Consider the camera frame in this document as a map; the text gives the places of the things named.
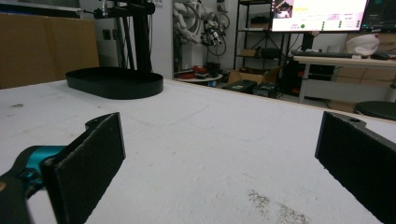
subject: chair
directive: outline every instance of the chair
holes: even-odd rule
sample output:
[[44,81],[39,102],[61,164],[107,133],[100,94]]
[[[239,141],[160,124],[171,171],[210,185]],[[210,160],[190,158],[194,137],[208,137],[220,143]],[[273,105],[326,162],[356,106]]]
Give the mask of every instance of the chair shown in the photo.
[[367,101],[355,104],[355,112],[374,118],[396,121],[396,103],[385,101]]

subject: computer screen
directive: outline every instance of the computer screen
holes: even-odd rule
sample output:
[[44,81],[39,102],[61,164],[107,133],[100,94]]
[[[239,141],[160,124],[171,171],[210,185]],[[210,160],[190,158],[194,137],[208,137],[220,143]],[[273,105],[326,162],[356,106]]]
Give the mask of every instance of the computer screen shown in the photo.
[[358,32],[368,0],[272,0],[269,30]]
[[361,24],[363,32],[396,33],[396,1],[370,0]]

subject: black oval base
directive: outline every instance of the black oval base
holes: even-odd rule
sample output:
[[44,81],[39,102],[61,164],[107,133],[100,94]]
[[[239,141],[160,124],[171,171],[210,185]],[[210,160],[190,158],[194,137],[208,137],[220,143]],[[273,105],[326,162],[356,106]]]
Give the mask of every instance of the black oval base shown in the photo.
[[150,97],[163,91],[163,76],[119,67],[84,68],[66,73],[67,86],[113,100]]

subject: desk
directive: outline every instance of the desk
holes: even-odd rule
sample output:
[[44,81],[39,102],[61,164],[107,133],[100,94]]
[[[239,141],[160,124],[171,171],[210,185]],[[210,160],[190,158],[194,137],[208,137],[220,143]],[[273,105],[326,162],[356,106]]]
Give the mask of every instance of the desk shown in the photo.
[[[126,159],[87,223],[379,223],[314,157],[322,108],[172,80],[124,101],[65,81],[0,90],[0,173],[112,112]],[[354,116],[396,141],[396,122]],[[46,191],[28,202],[35,223],[55,223]]]
[[299,63],[305,63],[303,83],[300,88],[299,103],[304,101],[305,96],[349,102],[372,100],[385,100],[391,102],[396,101],[396,79],[393,85],[389,88],[361,85],[356,83],[342,83],[308,79],[309,68],[311,64],[396,70],[395,61],[304,56],[294,56],[293,59]]

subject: white object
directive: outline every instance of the white object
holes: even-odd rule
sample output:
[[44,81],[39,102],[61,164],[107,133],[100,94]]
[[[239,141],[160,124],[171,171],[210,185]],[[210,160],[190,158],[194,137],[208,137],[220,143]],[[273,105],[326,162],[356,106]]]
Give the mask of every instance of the white object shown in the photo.
[[376,52],[379,45],[378,34],[361,35],[346,42],[348,53],[369,56]]

